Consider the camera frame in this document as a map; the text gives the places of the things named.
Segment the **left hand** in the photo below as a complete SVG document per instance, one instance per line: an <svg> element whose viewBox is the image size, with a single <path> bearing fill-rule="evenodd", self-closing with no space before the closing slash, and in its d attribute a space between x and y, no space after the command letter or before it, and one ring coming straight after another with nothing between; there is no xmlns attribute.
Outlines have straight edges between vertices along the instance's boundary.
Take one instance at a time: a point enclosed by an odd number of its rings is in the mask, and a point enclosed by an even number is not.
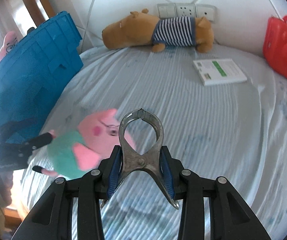
<svg viewBox="0 0 287 240"><path fill-rule="evenodd" d="M0 173L0 185L9 189L13 187L13 171Z"/></svg>

